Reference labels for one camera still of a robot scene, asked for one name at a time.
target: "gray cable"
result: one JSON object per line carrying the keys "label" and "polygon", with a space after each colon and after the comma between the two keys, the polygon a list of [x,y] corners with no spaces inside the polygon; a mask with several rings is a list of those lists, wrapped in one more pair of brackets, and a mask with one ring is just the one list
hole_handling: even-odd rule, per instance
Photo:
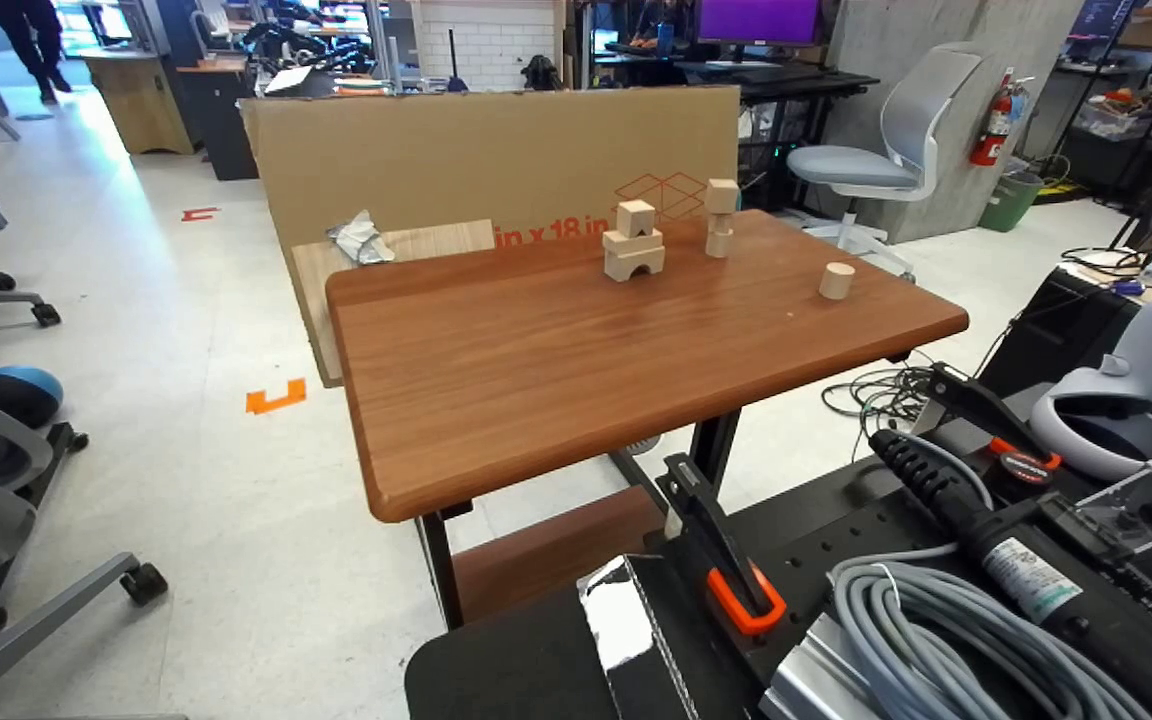
{"label": "gray cable", "polygon": [[1061,707],[1057,714],[1149,714],[1087,657],[1010,612],[975,584],[903,563],[945,553],[859,555],[829,572],[832,606],[886,714],[1010,714],[951,644],[975,648],[1042,707]]}
{"label": "gray cable", "polygon": [[951,462],[959,475],[970,475],[975,485],[979,504],[994,513],[994,491],[986,488],[979,470],[974,462],[964,462],[959,457],[951,457],[947,448],[926,441],[926,436],[903,436],[910,442],[919,442],[926,451],[941,457],[945,462]]}

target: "table top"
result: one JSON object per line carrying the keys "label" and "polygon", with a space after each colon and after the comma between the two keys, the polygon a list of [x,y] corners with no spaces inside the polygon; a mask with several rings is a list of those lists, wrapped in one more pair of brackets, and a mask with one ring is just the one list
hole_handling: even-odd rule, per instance
{"label": "table top", "polygon": [[664,275],[529,245],[328,281],[374,514],[414,521],[970,326],[970,310],[739,213],[729,260],[668,234]]}
{"label": "table top", "polygon": [[601,69],[681,69],[687,84],[739,84],[743,102],[770,100],[818,100],[818,94],[859,94],[875,76],[837,72],[810,59],[785,65],[681,65],[673,56],[601,53]]}

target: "wooden table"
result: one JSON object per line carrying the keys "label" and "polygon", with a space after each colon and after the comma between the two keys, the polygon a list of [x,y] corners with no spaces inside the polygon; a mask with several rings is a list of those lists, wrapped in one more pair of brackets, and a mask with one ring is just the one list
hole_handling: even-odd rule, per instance
{"label": "wooden table", "polygon": [[673,234],[664,275],[633,285],[606,281],[601,248],[584,245],[338,273],[328,306],[367,504],[417,521],[447,624],[487,555],[529,584],[571,540],[584,563],[592,537],[624,540],[584,514],[529,553],[476,548],[454,563],[445,514],[469,501],[685,423],[719,479],[743,404],[970,326],[964,306],[859,260],[854,298],[829,302],[818,294],[829,260],[844,255],[743,213],[729,260]]}

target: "orange clamp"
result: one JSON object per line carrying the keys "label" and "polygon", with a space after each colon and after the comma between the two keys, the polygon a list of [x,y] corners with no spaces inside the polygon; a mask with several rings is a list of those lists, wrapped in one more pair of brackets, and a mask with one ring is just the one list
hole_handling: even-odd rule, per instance
{"label": "orange clamp", "polygon": [[1001,436],[989,441],[989,451],[1026,485],[1044,485],[1065,462],[1065,457],[1057,451],[1049,461],[1037,461]]}
{"label": "orange clamp", "polygon": [[729,624],[732,624],[743,638],[770,637],[770,632],[785,618],[785,612],[790,612],[785,595],[778,593],[778,584],[774,584],[760,568],[751,568],[751,578],[760,584],[760,593],[764,593],[770,604],[774,604],[764,614],[751,614],[751,612],[739,604],[739,595],[732,593],[732,584],[729,584],[729,577],[723,577],[719,568],[710,568],[710,577],[705,577],[710,595],[719,604],[719,612],[729,614]]}

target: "table leg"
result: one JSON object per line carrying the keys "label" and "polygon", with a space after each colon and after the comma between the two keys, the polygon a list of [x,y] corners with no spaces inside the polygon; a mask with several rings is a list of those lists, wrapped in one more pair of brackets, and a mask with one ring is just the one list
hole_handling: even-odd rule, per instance
{"label": "table leg", "polygon": [[645,470],[645,462],[633,461],[624,448],[613,448],[610,461],[615,462],[615,470],[624,475],[624,485],[633,485],[633,488],[654,488],[654,475]]}
{"label": "table leg", "polygon": [[764,154],[764,165],[770,165],[770,170],[764,170],[764,206],[778,206],[779,205],[779,187],[785,187],[785,174],[790,174],[790,166],[785,166],[785,154],[790,154],[790,140],[785,140],[785,107],[790,107],[790,100],[778,100],[778,110],[774,110],[774,133],[770,133],[770,154]]}
{"label": "table leg", "polygon": [[462,612],[462,593],[456,593],[456,568],[454,568],[445,514],[439,513],[417,514],[417,537],[419,537],[419,548],[424,548],[428,577],[434,577],[434,584],[439,593],[445,618],[447,618],[447,628],[462,628],[466,612]]}
{"label": "table leg", "polygon": [[739,406],[729,415],[700,418],[691,427],[691,461],[711,479],[711,491],[723,488],[735,423],[739,423]]}
{"label": "table leg", "polygon": [[1108,248],[1121,248],[1136,227],[1139,227],[1139,216],[1132,213],[1132,216],[1125,221],[1125,227],[1113,232]]}
{"label": "table leg", "polygon": [[820,145],[826,140],[829,110],[832,110],[832,100],[818,94],[812,107],[810,107],[806,145]]}

